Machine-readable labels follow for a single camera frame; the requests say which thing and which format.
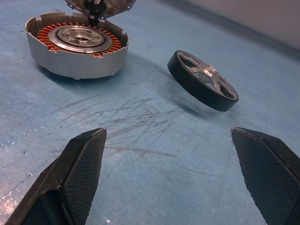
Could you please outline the black rotor ring silver spokes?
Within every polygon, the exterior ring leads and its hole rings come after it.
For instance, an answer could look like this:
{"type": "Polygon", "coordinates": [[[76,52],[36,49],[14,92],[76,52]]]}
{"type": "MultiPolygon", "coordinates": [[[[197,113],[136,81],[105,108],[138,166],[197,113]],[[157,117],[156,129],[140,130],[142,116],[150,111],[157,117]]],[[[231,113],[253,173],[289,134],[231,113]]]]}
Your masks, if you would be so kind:
{"type": "Polygon", "coordinates": [[[188,52],[176,51],[167,66],[190,95],[210,108],[227,112],[239,101],[236,90],[213,66],[188,52]]]}

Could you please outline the grey motor housing copper windings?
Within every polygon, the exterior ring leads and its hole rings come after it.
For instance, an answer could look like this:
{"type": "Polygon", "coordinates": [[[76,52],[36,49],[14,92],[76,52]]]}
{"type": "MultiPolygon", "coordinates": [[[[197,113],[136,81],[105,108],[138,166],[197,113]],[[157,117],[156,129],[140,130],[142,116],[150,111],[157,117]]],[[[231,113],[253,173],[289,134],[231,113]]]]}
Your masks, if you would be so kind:
{"type": "Polygon", "coordinates": [[[109,21],[91,26],[83,14],[48,13],[29,19],[25,30],[33,59],[52,73],[94,79],[125,66],[128,36],[109,21]]]}

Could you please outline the silver toothed rotor disc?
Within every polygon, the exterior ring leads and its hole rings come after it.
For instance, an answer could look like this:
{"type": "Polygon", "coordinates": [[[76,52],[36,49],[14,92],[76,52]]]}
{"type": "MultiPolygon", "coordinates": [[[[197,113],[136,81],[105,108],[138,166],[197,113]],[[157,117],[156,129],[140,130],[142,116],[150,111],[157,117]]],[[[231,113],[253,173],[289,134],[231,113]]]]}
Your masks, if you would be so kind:
{"type": "Polygon", "coordinates": [[[136,0],[65,0],[67,5],[89,18],[106,19],[129,11],[136,0]]]}

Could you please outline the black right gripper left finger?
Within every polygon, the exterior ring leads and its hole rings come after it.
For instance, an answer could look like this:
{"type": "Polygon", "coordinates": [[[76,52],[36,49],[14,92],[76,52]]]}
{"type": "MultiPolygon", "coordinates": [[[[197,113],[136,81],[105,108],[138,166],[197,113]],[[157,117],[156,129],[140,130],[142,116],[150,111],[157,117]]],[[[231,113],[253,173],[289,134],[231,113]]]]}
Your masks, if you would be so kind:
{"type": "Polygon", "coordinates": [[[106,138],[105,128],[72,138],[4,225],[85,225],[98,187],[106,138]]]}

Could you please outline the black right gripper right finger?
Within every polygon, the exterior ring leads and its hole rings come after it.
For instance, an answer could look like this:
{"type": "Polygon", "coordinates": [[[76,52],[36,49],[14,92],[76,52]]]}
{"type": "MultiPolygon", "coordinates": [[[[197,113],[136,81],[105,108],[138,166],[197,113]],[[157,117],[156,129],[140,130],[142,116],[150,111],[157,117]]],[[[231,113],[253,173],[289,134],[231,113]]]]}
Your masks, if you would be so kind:
{"type": "Polygon", "coordinates": [[[300,158],[280,139],[233,127],[244,182],[267,225],[300,225],[300,158]]]}

